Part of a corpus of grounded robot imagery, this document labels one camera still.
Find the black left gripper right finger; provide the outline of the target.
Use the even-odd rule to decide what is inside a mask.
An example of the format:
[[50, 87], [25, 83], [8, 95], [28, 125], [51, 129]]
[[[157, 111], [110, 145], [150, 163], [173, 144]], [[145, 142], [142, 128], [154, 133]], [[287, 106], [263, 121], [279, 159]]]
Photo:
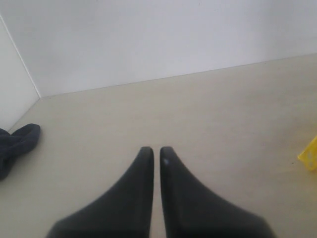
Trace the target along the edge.
[[168, 238], [274, 237], [265, 219], [228, 202], [201, 183], [172, 147], [162, 147], [159, 156]]

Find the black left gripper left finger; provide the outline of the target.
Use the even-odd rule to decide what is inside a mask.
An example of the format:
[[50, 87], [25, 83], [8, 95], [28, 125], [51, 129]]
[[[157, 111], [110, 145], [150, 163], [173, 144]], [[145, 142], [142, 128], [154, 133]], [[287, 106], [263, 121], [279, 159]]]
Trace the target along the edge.
[[101, 197], [56, 222], [49, 238], [148, 238], [153, 207], [154, 153], [142, 147], [123, 176]]

